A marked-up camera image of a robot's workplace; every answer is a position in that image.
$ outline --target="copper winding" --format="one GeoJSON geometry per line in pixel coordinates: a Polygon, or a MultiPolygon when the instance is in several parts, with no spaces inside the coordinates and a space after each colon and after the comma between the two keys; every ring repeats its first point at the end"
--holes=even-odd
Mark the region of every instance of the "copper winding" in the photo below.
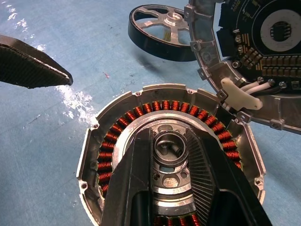
{"type": "Polygon", "coordinates": [[[238,162],[238,161],[235,161],[234,162],[234,164],[238,167],[238,168],[240,168],[241,169],[241,163],[240,162],[238,162]]]}
{"type": "Polygon", "coordinates": [[[131,111],[128,111],[126,113],[126,117],[130,120],[130,121],[134,121],[137,117],[136,115],[134,115],[134,113],[132,113],[131,111]]]}
{"type": "Polygon", "coordinates": [[[162,101],[162,109],[163,110],[170,110],[170,103],[168,100],[163,100],[162,101]]]}
{"type": "Polygon", "coordinates": [[[222,122],[219,122],[212,126],[211,129],[214,131],[214,133],[220,133],[225,129],[225,126],[222,122]]]}
{"type": "Polygon", "coordinates": [[[191,107],[191,109],[189,110],[189,114],[191,114],[191,115],[193,115],[193,116],[196,116],[197,114],[198,114],[198,107],[197,106],[195,106],[195,105],[193,105],[192,107],[191,107]]]}
{"type": "Polygon", "coordinates": [[[112,172],[100,173],[98,174],[98,181],[100,183],[106,182],[110,180],[111,176],[112,176],[112,172]]]}
{"type": "Polygon", "coordinates": [[[162,226],[161,217],[154,218],[154,226],[162,226]]]}
{"type": "Polygon", "coordinates": [[[98,154],[98,159],[111,159],[113,152],[100,152],[98,154]]]}
{"type": "Polygon", "coordinates": [[[200,226],[200,224],[198,222],[197,215],[196,214],[192,214],[191,217],[192,217],[192,224],[193,224],[193,226],[200,226]]]}
{"type": "Polygon", "coordinates": [[[100,146],[100,149],[106,149],[106,150],[112,150],[113,151],[114,150],[114,146],[115,146],[114,143],[103,141],[102,145],[100,146]]]}
{"type": "Polygon", "coordinates": [[[151,108],[151,105],[149,103],[143,104],[142,108],[143,108],[144,112],[146,112],[146,113],[152,112],[152,108],[151,108]]]}
{"type": "Polygon", "coordinates": [[[139,106],[134,108],[134,112],[138,117],[144,115],[143,110],[139,106]]]}
{"type": "Polygon", "coordinates": [[[225,153],[226,156],[228,156],[230,159],[240,159],[238,151],[227,151],[225,153]]]}
{"type": "Polygon", "coordinates": [[[180,107],[180,102],[173,100],[173,102],[171,103],[171,110],[178,111],[179,107],[180,107]]]}
{"type": "Polygon", "coordinates": [[[188,111],[189,111],[189,104],[183,102],[183,103],[181,104],[180,111],[181,111],[181,112],[188,113],[188,111]]]}
{"type": "Polygon", "coordinates": [[[98,165],[97,165],[97,170],[98,171],[110,170],[110,169],[112,169],[111,162],[107,162],[107,161],[99,162],[98,165]]]}
{"type": "Polygon", "coordinates": [[[172,219],[167,219],[167,226],[173,226],[173,220],[172,219]]]}
{"type": "Polygon", "coordinates": [[[104,139],[116,143],[118,136],[114,133],[107,132],[107,134],[104,136],[104,139]]]}
{"type": "Polygon", "coordinates": [[[152,102],[152,110],[155,111],[160,111],[161,110],[161,105],[159,101],[154,101],[152,102]]]}
{"type": "Polygon", "coordinates": [[[184,218],[180,218],[180,225],[181,226],[187,226],[186,220],[184,218]]]}
{"type": "Polygon", "coordinates": [[[102,192],[103,193],[106,193],[108,191],[108,189],[109,189],[109,185],[103,185],[102,186],[102,192]]]}
{"type": "Polygon", "coordinates": [[[114,125],[112,125],[112,127],[110,128],[110,130],[111,130],[112,132],[114,132],[114,133],[120,135],[123,129],[122,129],[119,125],[114,124],[114,125]]]}
{"type": "Polygon", "coordinates": [[[202,121],[204,121],[207,117],[208,117],[209,113],[208,111],[205,111],[204,109],[201,110],[199,113],[198,113],[198,116],[197,118],[198,119],[201,119],[202,121]]]}
{"type": "Polygon", "coordinates": [[[233,140],[222,142],[224,150],[235,149],[237,146],[233,140]]]}
{"type": "Polygon", "coordinates": [[[220,133],[219,135],[217,135],[217,137],[220,141],[222,141],[222,140],[229,140],[232,137],[232,135],[227,130],[227,131],[224,131],[224,132],[220,133]]]}
{"type": "Polygon", "coordinates": [[[122,126],[123,128],[127,127],[130,123],[128,122],[128,120],[126,120],[124,117],[120,117],[117,120],[117,123],[122,126]]]}
{"type": "Polygon", "coordinates": [[[205,121],[205,124],[207,125],[207,126],[212,126],[215,122],[217,121],[217,118],[215,117],[215,116],[213,116],[213,115],[210,115],[207,119],[206,119],[206,121],[205,121]]]}

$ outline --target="electronic component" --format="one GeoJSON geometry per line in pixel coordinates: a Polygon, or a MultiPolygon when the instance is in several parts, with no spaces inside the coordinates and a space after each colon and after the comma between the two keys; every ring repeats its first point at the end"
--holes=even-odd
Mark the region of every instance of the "electronic component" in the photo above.
{"type": "Polygon", "coordinates": [[[223,3],[219,22],[222,29],[217,32],[222,55],[233,62],[239,60],[242,66],[237,70],[250,82],[260,76],[265,81],[273,78],[276,83],[287,82],[282,92],[299,92],[291,82],[301,70],[300,9],[297,0],[223,3]]]}

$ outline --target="blue table surface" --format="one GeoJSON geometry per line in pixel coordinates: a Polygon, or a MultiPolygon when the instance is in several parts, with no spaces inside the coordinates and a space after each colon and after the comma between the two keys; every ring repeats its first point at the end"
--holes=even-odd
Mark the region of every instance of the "blue table surface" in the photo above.
{"type": "MultiPolygon", "coordinates": [[[[74,79],[32,90],[0,83],[1,226],[92,225],[75,174],[86,128],[115,97],[156,83],[214,92],[196,62],[148,55],[127,35],[136,6],[187,2],[0,1],[0,33],[46,52],[74,79]]],[[[264,209],[273,225],[301,225],[301,137],[251,126],[267,169],[264,209]]]]}

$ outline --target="screw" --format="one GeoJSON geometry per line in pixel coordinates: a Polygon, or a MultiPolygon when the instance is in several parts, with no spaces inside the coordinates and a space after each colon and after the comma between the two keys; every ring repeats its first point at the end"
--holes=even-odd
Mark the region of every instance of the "screw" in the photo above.
{"type": "Polygon", "coordinates": [[[273,86],[273,85],[275,84],[275,80],[269,79],[269,80],[268,80],[268,83],[269,83],[270,86],[273,86]]]}
{"type": "Polygon", "coordinates": [[[238,60],[233,61],[233,63],[232,63],[233,68],[239,68],[240,66],[241,66],[241,63],[238,60]]]}
{"type": "Polygon", "coordinates": [[[258,78],[257,78],[257,81],[258,81],[258,82],[263,82],[263,81],[264,81],[264,78],[263,78],[263,77],[258,77],[258,78]]]}
{"type": "Polygon", "coordinates": [[[237,36],[235,37],[235,42],[241,43],[241,36],[240,36],[240,35],[237,35],[237,36]]]}
{"type": "Polygon", "coordinates": [[[279,86],[280,86],[281,89],[285,89],[287,87],[287,84],[284,81],[281,81],[279,83],[279,86]]]}
{"type": "Polygon", "coordinates": [[[239,53],[243,53],[243,51],[244,51],[243,50],[243,46],[239,45],[238,48],[237,48],[237,50],[238,50],[239,53]]]}

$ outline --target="wire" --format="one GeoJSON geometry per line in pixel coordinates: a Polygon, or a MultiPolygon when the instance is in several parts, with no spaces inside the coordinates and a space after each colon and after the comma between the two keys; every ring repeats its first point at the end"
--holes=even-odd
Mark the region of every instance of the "wire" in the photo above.
{"type": "Polygon", "coordinates": [[[268,89],[270,87],[271,87],[271,85],[268,82],[266,82],[266,83],[264,83],[262,85],[250,88],[249,90],[246,91],[246,93],[247,94],[252,94],[252,93],[255,93],[255,92],[258,92],[258,91],[262,91],[262,90],[268,89]]]}
{"type": "Polygon", "coordinates": [[[259,86],[259,83],[257,81],[250,83],[248,85],[243,86],[242,88],[240,88],[242,91],[247,91],[248,89],[251,89],[253,87],[259,86]]]}
{"type": "Polygon", "coordinates": [[[255,93],[252,93],[253,97],[258,97],[258,96],[264,96],[264,95],[272,95],[272,94],[277,94],[281,92],[281,88],[279,86],[270,88],[270,89],[266,89],[266,90],[262,90],[262,91],[258,91],[255,93]]]}

